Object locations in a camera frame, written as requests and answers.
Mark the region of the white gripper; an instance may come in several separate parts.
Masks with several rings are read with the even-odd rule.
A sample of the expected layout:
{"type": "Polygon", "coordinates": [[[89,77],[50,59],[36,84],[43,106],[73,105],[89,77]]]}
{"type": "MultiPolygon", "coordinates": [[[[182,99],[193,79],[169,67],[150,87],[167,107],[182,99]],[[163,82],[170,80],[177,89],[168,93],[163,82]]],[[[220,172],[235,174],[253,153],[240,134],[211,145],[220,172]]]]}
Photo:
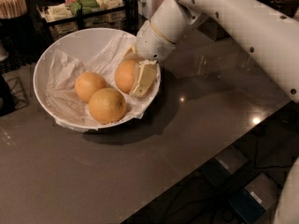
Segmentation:
{"type": "Polygon", "coordinates": [[[130,90],[134,97],[144,97],[150,90],[157,77],[157,62],[164,61],[176,48],[156,32],[150,21],[145,21],[136,35],[135,44],[126,50],[122,56],[123,61],[139,61],[140,57],[146,59],[135,65],[135,82],[130,90]]]}

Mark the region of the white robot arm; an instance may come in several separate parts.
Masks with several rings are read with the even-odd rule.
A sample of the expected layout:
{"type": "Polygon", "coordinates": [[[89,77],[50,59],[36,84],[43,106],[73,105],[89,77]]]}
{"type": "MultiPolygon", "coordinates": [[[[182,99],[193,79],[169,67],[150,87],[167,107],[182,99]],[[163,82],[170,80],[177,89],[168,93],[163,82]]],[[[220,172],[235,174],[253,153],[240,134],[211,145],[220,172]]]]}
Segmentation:
{"type": "Polygon", "coordinates": [[[164,0],[136,35],[133,51],[165,60],[185,31],[216,21],[296,103],[299,102],[299,22],[257,0],[164,0]]]}

